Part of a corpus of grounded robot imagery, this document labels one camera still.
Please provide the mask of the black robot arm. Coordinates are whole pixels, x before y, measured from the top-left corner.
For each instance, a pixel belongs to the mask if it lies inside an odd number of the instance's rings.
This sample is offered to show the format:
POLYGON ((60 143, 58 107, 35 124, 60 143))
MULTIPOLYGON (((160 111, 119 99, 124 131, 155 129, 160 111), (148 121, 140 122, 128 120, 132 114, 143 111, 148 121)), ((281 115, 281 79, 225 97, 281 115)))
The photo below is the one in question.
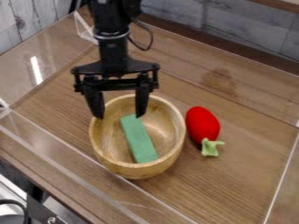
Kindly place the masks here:
POLYGON ((130 38, 130 24, 142 14, 142 0, 88 0, 88 9, 94 17, 100 59, 71 69, 75 91, 84 95, 92 115, 103 119, 103 92, 134 89, 135 115, 140 117, 146 114, 150 93, 159 88, 160 69, 156 63, 128 55, 127 42, 140 48, 130 38))

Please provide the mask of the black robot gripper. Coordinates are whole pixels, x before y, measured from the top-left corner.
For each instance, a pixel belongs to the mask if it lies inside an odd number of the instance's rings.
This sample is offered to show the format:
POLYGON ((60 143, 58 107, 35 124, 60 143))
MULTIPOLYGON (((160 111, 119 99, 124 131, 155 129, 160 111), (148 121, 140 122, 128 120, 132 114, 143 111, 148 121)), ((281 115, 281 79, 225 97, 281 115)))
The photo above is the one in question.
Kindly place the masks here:
POLYGON ((100 60, 71 69, 75 91, 84 94, 92 115, 103 119, 103 91, 135 89, 135 116, 143 116, 150 92, 159 88, 160 65, 130 56, 127 38, 102 40, 99 55, 100 60))

